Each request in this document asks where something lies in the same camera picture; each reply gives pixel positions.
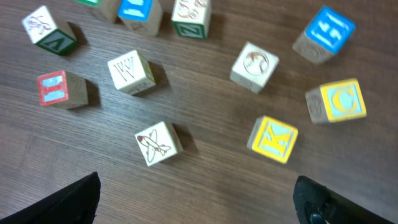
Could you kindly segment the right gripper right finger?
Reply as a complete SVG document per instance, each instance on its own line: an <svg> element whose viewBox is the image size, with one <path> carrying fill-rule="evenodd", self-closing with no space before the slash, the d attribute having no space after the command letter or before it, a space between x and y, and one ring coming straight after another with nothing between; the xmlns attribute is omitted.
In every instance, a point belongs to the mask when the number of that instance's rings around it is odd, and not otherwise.
<svg viewBox="0 0 398 224"><path fill-rule="evenodd" d="M304 175L297 178L293 201L300 224L393 224Z"/></svg>

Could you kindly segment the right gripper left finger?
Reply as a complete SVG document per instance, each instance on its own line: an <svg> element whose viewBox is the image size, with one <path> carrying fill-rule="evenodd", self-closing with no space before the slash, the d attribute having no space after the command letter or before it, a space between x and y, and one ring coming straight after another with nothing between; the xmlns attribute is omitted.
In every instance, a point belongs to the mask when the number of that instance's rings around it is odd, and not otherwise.
<svg viewBox="0 0 398 224"><path fill-rule="evenodd" d="M1 224L92 224L101 192L97 172L1 219Z"/></svg>

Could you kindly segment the white block yellow side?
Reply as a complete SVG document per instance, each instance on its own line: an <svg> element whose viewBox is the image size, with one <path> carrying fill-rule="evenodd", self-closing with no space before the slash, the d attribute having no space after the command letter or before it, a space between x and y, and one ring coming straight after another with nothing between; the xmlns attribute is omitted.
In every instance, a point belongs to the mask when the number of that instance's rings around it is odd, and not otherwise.
<svg viewBox="0 0 398 224"><path fill-rule="evenodd" d="M137 134L135 138L148 167L183 151L174 126L161 121Z"/></svg>

